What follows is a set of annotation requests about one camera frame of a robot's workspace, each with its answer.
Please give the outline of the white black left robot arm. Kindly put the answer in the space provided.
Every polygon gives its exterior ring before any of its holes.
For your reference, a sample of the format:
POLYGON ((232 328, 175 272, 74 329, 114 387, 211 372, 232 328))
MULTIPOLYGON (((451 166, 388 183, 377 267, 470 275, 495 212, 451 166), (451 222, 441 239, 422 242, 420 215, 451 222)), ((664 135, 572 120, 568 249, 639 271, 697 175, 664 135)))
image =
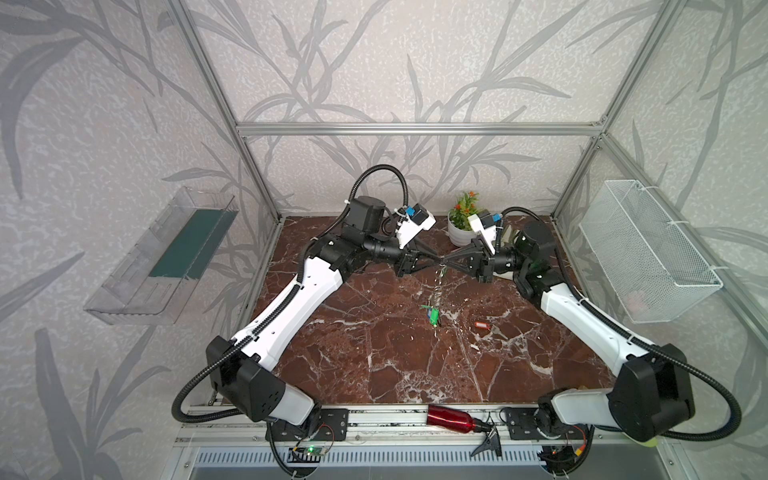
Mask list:
POLYGON ((290 341, 315 310, 356 271, 370 262, 388 263, 399 275, 418 268, 434 253, 416 238, 436 220, 415 204, 393 216, 394 232, 380 227, 384 203, 361 196, 348 202, 338 234, 326 233, 302 254, 299 270, 284 290, 250 324, 232 338, 214 338, 206 348, 207 378, 232 404, 232 414, 254 422, 282 420, 308 427, 319 414, 316 400, 273 374, 290 341))

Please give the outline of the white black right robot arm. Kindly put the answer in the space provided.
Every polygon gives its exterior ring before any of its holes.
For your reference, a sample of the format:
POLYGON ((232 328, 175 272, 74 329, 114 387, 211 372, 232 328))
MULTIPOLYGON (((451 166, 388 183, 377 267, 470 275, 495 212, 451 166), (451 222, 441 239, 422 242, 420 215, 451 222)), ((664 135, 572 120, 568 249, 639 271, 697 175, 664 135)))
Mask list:
POLYGON ((602 426, 645 442, 694 416, 684 354, 672 345, 649 344, 579 295, 544 222, 528 221, 502 247, 490 247, 478 235, 444 262, 483 282, 512 274, 521 297, 567 327, 614 375, 610 388, 565 388, 540 397, 535 422, 542 435, 553 438, 570 425, 602 426))

